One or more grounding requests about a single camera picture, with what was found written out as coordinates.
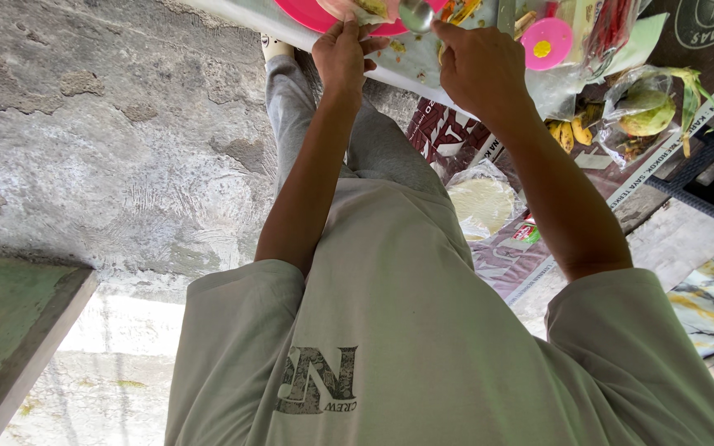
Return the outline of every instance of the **circular logo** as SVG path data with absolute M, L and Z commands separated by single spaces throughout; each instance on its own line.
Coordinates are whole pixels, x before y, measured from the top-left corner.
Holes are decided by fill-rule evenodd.
M 714 45 L 714 0 L 681 0 L 674 27 L 683 47 L 698 49 Z

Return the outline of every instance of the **metal spoon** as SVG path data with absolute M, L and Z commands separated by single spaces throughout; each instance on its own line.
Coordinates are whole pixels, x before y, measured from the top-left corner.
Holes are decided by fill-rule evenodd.
M 434 10 L 424 0 L 401 0 L 398 4 L 398 15 L 409 31 L 415 34 L 431 33 Z

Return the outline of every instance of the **pink lid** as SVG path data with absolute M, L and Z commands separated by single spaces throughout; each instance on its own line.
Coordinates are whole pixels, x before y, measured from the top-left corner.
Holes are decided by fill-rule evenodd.
M 274 0 L 291 18 L 313 31 L 324 33 L 337 20 L 322 8 L 316 0 Z M 426 0 L 434 11 L 442 9 L 447 0 Z M 395 36 L 407 32 L 401 19 L 386 23 L 371 33 L 372 36 Z
M 536 21 L 525 31 L 520 39 L 525 47 L 525 66 L 532 70 L 547 70 L 560 64 L 572 49 L 572 29 L 565 21 L 555 18 L 543 18 Z M 550 46 L 546 56 L 536 56 L 534 47 L 540 45 L 541 49 Z

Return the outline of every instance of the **tortilla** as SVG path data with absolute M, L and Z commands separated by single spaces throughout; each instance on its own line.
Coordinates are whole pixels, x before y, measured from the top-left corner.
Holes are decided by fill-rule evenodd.
M 398 18 L 399 0 L 317 0 L 325 11 L 338 20 L 352 13 L 357 23 L 374 25 L 393 23 Z
M 472 178 L 448 188 L 456 218 L 468 241 L 483 240 L 505 225 L 514 207 L 514 189 L 495 178 Z

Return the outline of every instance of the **right hand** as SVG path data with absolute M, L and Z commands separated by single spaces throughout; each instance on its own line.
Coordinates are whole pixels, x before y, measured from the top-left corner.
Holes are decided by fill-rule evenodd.
M 431 24 L 447 49 L 440 84 L 453 102 L 477 116 L 492 133 L 525 117 L 538 119 L 525 86 L 525 50 L 497 28 L 467 30 L 442 21 Z

